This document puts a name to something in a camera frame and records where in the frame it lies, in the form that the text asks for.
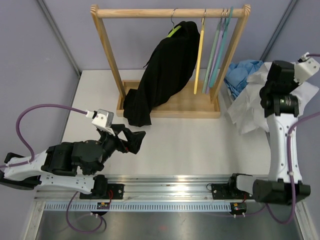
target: black jacket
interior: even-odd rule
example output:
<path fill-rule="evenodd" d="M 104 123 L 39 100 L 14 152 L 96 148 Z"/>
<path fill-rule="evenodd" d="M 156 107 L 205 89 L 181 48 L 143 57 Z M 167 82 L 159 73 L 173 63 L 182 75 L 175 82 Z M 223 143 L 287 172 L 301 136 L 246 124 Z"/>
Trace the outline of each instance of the black jacket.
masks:
<path fill-rule="evenodd" d="M 130 89 L 123 103 L 123 116 L 132 126 L 151 125 L 153 107 L 166 103 L 191 78 L 198 57 L 200 34 L 193 21 L 182 21 L 171 37 L 153 51 L 138 89 Z"/>

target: clothes hanger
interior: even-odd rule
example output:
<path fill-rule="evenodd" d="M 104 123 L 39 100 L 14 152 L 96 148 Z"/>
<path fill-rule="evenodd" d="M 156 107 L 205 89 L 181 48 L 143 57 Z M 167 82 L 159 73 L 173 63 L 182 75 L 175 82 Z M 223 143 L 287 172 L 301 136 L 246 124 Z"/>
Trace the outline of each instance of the clothes hanger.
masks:
<path fill-rule="evenodd" d="M 204 77 L 203 86 L 202 86 L 202 93 L 203 94 L 206 93 L 206 88 L 207 88 L 208 79 L 209 79 L 209 73 L 212 74 L 212 70 L 211 70 L 212 66 L 216 63 L 216 61 L 214 61 L 214 63 L 213 63 L 213 60 L 216 59 L 216 58 L 214 58 L 214 56 L 216 55 L 216 51 L 217 51 L 217 43 L 218 43 L 219 33 L 221 31 L 224 13 L 225 13 L 225 8 L 223 8 L 220 21 L 218 22 L 218 24 L 216 26 L 214 39 L 213 39 L 213 43 L 212 43 L 212 48 L 211 48 L 211 53 L 210 53 L 210 58 L 209 58 L 208 66 L 205 71 L 205 77 Z"/>
<path fill-rule="evenodd" d="M 225 13 L 225 11 L 223 10 L 222 13 L 221 13 L 221 23 L 220 23 L 218 40 L 217 40 L 217 44 L 216 44 L 216 50 L 215 50 L 215 53 L 214 53 L 214 58 L 213 58 L 213 63 L 212 63 L 211 71 L 210 71 L 209 78 L 208 78 L 208 83 L 205 86 L 206 87 L 206 91 L 205 91 L 206 94 L 208 94 L 209 90 L 210 90 L 209 84 L 210 84 L 210 81 L 212 79 L 212 74 L 214 73 L 214 69 L 216 69 L 219 50 L 220 50 L 220 47 L 221 47 L 221 43 L 223 41 L 224 31 L 225 31 L 225 27 L 226 27 L 226 19 L 224 19 L 224 21 L 222 22 L 222 18 L 224 17 L 224 13 L 227 16 L 228 11 L 229 11 L 229 9 L 227 9 L 226 13 Z"/>
<path fill-rule="evenodd" d="M 207 9 L 204 9 L 204 17 L 201 19 L 201 32 L 200 32 L 198 58 L 197 58 L 197 61 L 196 61 L 196 69 L 195 69 L 195 79 L 194 79 L 193 94 L 197 94 L 197 88 L 198 88 L 199 71 L 200 71 L 201 55 L 202 55 L 202 47 L 203 47 L 203 45 L 204 45 L 204 36 L 205 36 L 206 13 L 207 13 Z"/>
<path fill-rule="evenodd" d="M 221 57 L 222 57 L 222 53 L 224 51 L 224 48 L 225 48 L 225 44 L 226 44 L 226 41 L 227 41 L 227 35 L 228 35 L 228 26 L 229 26 L 229 23 L 230 23 L 230 19 L 232 17 L 232 12 L 234 10 L 234 7 L 232 6 L 230 8 L 230 13 L 229 13 L 229 17 L 227 19 L 227 14 L 225 15 L 225 28 L 224 28 L 224 31 L 223 31 L 223 37 L 222 37 L 222 43 L 221 43 L 221 48 L 219 50 L 219 55 L 218 55 L 218 58 L 217 58 L 217 61 L 216 61 L 216 65 L 214 67 L 214 70 L 213 70 L 213 73 L 212 73 L 212 76 L 211 76 L 211 79 L 210 79 L 210 83 L 209 83 L 209 87 L 212 88 L 216 82 L 216 78 L 217 78 L 217 73 L 218 73 L 218 67 L 220 65 L 220 60 L 221 60 Z"/>
<path fill-rule="evenodd" d="M 178 8 L 173 9 L 172 14 L 171 14 L 171 22 L 172 22 L 172 24 L 173 24 L 173 27 L 172 27 L 172 31 L 169 33 L 169 35 L 166 36 L 167 38 L 171 38 L 171 36 L 172 36 L 173 34 L 175 34 L 175 32 L 178 31 L 178 30 L 181 28 L 180 25 L 177 26 L 177 27 L 175 27 L 175 23 L 174 23 L 174 21 L 172 21 L 172 17 L 174 16 L 174 13 L 175 13 L 175 10 L 176 10 L 176 9 L 178 9 Z"/>

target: light blue cloth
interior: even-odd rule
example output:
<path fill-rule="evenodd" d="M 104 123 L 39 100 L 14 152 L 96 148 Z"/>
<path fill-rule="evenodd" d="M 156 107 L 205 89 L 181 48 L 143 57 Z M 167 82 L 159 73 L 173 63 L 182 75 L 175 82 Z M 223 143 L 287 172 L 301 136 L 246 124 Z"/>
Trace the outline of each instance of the light blue cloth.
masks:
<path fill-rule="evenodd" d="M 244 60 L 239 63 L 230 63 L 224 82 L 234 99 L 247 86 L 247 78 L 255 73 L 264 64 L 262 61 Z"/>

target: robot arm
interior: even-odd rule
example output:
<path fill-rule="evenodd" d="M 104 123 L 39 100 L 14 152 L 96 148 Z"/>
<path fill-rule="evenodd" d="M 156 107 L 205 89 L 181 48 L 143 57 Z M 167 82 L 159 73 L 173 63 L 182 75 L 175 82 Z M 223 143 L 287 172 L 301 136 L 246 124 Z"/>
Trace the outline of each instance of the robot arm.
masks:
<path fill-rule="evenodd" d="M 267 76 L 265 86 L 260 90 L 261 106 L 270 132 L 270 171 L 268 180 L 255 179 L 253 176 L 234 174 L 236 188 L 253 196 L 257 202 L 290 205 L 292 191 L 290 175 L 293 176 L 296 201 L 310 195 L 309 185 L 302 184 L 297 159 L 296 129 L 290 136 L 291 153 L 287 150 L 289 128 L 298 121 L 299 101 L 290 93 L 299 85 L 316 74 L 320 64 L 304 54 L 297 64 L 274 61 Z M 288 166 L 291 154 L 292 172 Z"/>
<path fill-rule="evenodd" d="M 87 111 L 86 117 L 92 119 L 100 134 L 99 140 L 51 146 L 37 154 L 30 163 L 0 171 L 0 184 L 22 190 L 32 190 L 36 186 L 63 187 L 97 198 L 105 196 L 107 179 L 104 175 L 91 175 L 102 171 L 104 163 L 116 150 L 137 154 L 146 132 L 131 132 L 124 124 L 112 124 L 114 113 L 102 109 Z M 124 133 L 127 141 L 118 137 L 120 132 Z M 4 162 L 10 166 L 30 158 L 8 153 Z M 85 176 L 77 176 L 78 167 Z"/>

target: cable connector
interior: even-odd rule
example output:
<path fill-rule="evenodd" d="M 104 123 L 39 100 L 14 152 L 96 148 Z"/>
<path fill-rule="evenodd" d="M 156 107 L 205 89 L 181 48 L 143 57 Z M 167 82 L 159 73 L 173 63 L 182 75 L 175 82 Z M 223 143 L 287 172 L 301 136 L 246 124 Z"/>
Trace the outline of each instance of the cable connector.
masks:
<path fill-rule="evenodd" d="M 320 64 L 312 57 L 307 56 L 308 54 L 301 56 L 298 60 L 299 63 L 294 65 L 294 81 L 299 85 L 315 75 L 320 68 Z"/>
<path fill-rule="evenodd" d="M 94 119 L 96 115 L 97 115 L 96 111 L 86 110 L 86 115 L 85 115 L 86 118 Z"/>
<path fill-rule="evenodd" d="M 303 54 L 303 55 L 298 59 L 298 62 L 299 62 L 299 63 L 303 63 L 303 62 L 307 61 L 307 60 L 310 58 L 308 55 L 309 55 L 309 52 L 307 51 L 305 54 Z"/>

